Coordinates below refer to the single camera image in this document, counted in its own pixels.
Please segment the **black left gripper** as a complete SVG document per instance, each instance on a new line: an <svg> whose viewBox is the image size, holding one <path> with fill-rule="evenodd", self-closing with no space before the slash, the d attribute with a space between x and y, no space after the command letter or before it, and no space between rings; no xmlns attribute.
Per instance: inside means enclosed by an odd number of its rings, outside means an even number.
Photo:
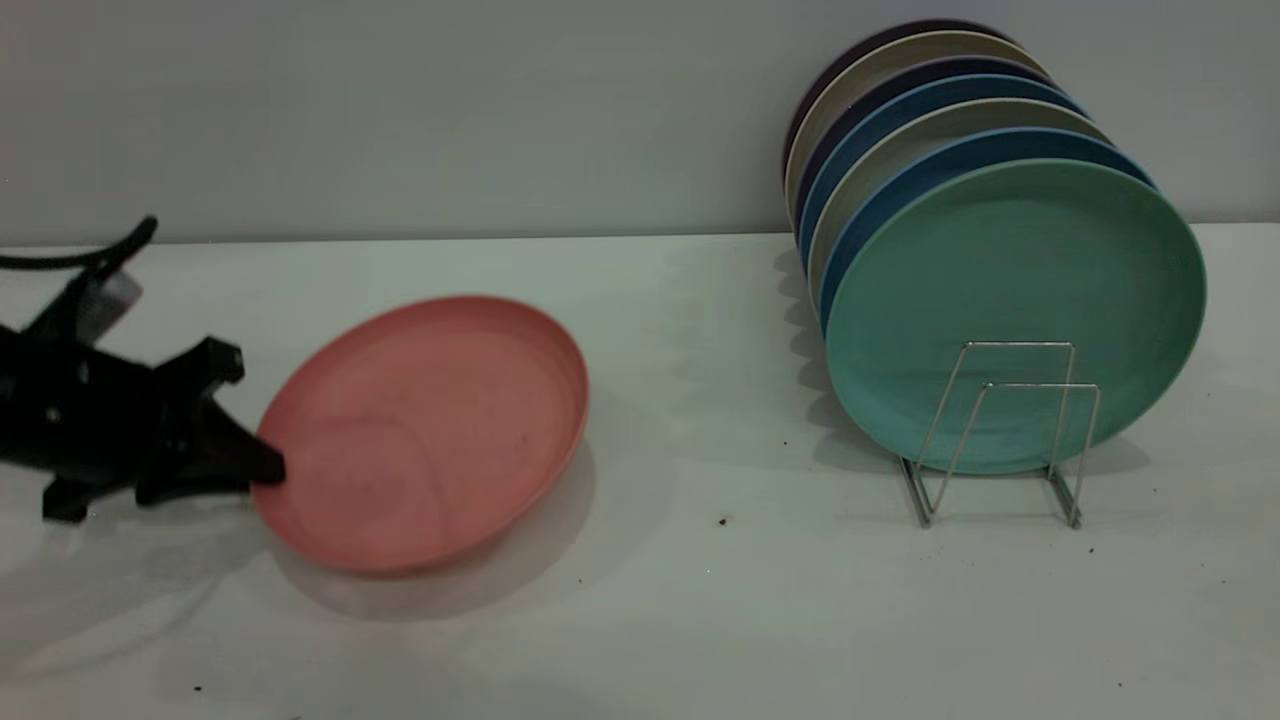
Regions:
<svg viewBox="0 0 1280 720"><path fill-rule="evenodd" d="M79 524L122 492L142 509L285 482L283 454L211 397L244 378L241 348L206 337L151 366L79 336L74 304L3 328L3 461L46 471L46 521ZM165 404L196 404L163 439Z"/></svg>

